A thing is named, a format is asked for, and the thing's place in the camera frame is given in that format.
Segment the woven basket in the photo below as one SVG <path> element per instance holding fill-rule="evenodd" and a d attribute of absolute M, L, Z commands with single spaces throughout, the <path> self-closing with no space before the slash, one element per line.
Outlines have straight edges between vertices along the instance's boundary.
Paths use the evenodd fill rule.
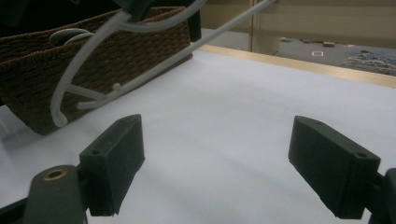
<path fill-rule="evenodd" d="M 154 7 L 144 21 L 160 21 L 183 9 Z M 117 12 L 45 32 L 0 38 L 0 99 L 34 132 L 44 135 L 57 130 L 50 115 L 50 99 L 66 66 L 86 41 L 54 47 L 49 36 L 65 28 L 81 28 L 94 33 Z M 114 83 L 127 83 L 190 43 L 186 22 L 150 34 L 117 31 L 98 46 L 78 70 L 72 83 L 109 93 Z M 89 111 L 76 109 L 76 104 L 90 100 L 66 92 L 61 111 L 69 121 L 80 118 Z"/>

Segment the white table surface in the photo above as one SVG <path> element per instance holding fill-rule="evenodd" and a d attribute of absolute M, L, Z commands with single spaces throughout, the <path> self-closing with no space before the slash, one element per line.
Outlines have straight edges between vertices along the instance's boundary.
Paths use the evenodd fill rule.
<path fill-rule="evenodd" d="M 396 166 L 396 90 L 197 50 L 144 87 L 40 136 L 0 107 L 0 207 L 115 120 L 143 119 L 146 161 L 96 223 L 367 223 L 335 218 L 289 163 L 294 116 L 321 120 Z"/>

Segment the wicker basket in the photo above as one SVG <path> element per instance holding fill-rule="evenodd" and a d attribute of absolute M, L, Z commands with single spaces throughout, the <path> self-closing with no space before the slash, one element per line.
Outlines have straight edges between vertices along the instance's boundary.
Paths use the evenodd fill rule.
<path fill-rule="evenodd" d="M 160 21 L 183 9 L 155 7 L 145 21 Z M 0 38 L 0 99 L 34 132 L 48 134 L 57 130 L 50 115 L 50 99 L 64 69 L 85 42 L 54 47 L 49 36 L 65 28 L 81 28 L 94 33 L 115 13 L 117 11 L 45 32 Z M 123 85 L 190 43 L 186 22 L 151 34 L 117 31 L 98 46 L 78 70 L 72 83 L 109 93 L 112 84 Z M 69 121 L 80 118 L 88 110 L 78 110 L 76 104 L 88 100 L 67 92 L 61 111 Z"/>

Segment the brown wicker basket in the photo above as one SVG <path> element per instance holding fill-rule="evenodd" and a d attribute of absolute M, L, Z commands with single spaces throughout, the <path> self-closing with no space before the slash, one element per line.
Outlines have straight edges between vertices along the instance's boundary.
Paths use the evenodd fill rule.
<path fill-rule="evenodd" d="M 154 7 L 145 21 L 160 21 L 183 9 Z M 115 13 L 117 11 L 44 32 L 0 38 L 0 99 L 34 132 L 48 134 L 57 130 L 50 115 L 50 99 L 64 69 L 85 42 L 54 47 L 49 36 L 65 28 L 81 28 L 94 33 Z M 112 84 L 123 85 L 190 43 L 186 22 L 158 33 L 117 31 L 98 46 L 72 83 L 109 93 Z M 67 92 L 61 111 L 69 121 L 80 118 L 88 110 L 78 110 L 76 104 L 88 100 Z"/>

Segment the white tablecloth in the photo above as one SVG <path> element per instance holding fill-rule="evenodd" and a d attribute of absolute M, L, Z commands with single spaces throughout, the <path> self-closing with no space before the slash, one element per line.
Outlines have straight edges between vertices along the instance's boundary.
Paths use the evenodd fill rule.
<path fill-rule="evenodd" d="M 367 223 L 333 216 L 289 163 L 294 116 L 318 119 L 396 166 L 396 90 L 195 51 L 144 87 L 40 136 L 0 107 L 0 207 L 115 120 L 143 119 L 146 161 L 115 217 L 97 223 Z"/>

